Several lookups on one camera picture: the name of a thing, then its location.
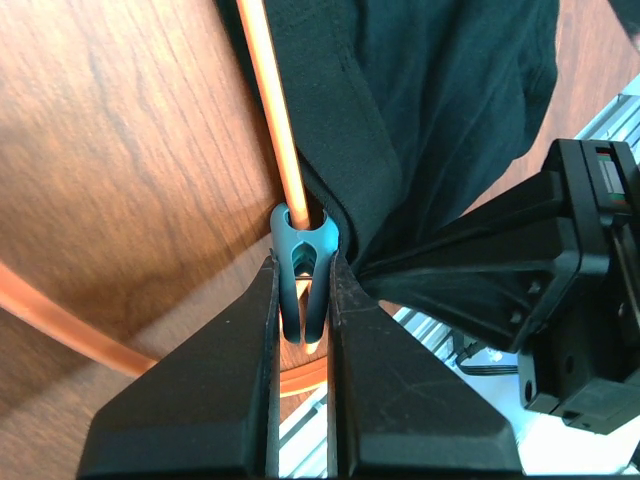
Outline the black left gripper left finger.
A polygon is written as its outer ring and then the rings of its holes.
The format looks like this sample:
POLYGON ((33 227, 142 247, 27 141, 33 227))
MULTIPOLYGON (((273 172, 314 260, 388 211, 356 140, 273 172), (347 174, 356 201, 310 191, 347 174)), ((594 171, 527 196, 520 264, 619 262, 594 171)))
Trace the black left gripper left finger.
POLYGON ((80 478, 279 475, 278 262, 94 416, 80 478))

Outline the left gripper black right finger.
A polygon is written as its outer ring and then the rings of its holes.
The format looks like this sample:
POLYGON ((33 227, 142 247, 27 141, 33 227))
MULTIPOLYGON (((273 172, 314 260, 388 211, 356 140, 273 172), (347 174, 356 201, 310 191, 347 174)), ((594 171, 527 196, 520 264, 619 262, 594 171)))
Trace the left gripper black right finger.
POLYGON ((341 254, 329 288, 329 474, 522 474, 509 421, 369 297, 341 254))

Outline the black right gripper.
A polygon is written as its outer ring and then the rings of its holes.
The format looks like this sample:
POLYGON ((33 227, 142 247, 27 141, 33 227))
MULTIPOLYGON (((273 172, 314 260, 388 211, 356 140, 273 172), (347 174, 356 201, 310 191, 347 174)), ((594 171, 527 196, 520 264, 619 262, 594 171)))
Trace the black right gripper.
POLYGON ((361 272, 365 290, 518 354, 520 402, 611 433, 639 415, 639 167, 628 144, 558 139, 546 170, 361 272), (481 240, 558 215, 577 259, 453 266, 481 240))

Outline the teal clothespin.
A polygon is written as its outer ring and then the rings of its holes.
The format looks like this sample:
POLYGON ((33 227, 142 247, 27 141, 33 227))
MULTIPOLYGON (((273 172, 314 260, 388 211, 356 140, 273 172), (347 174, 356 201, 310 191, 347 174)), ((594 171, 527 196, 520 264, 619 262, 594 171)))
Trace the teal clothespin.
POLYGON ((323 335, 329 298, 331 260, 339 246, 336 223, 324 217, 315 230, 297 230, 290 223, 286 204, 275 207, 270 218, 274 253, 280 265, 279 301, 286 340, 316 343, 323 335), (310 277, 311 285, 305 320, 300 320, 297 280, 310 277))

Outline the black underwear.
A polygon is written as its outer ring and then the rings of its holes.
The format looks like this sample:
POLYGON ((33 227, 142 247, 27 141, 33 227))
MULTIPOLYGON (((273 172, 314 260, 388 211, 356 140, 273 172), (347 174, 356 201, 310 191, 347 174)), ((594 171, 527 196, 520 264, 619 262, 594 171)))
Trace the black underwear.
POLYGON ((373 298, 532 147, 557 81, 555 1, 269 1, 310 193, 373 298))

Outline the orange plastic hanger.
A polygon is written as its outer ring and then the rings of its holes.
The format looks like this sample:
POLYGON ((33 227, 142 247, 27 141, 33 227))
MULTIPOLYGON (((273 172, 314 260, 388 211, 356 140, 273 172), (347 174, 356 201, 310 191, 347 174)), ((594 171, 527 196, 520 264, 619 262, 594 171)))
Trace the orange plastic hanger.
MULTIPOLYGON (((240 1, 237 9, 268 124, 290 223, 297 230, 310 227, 299 161, 284 98, 266 7, 261 1, 240 1)), ((305 320, 311 280, 297 280, 300 320, 305 320)), ((156 360, 103 334, 50 300, 7 266, 1 268, 1 307, 23 322, 108 368, 137 378, 156 360)))

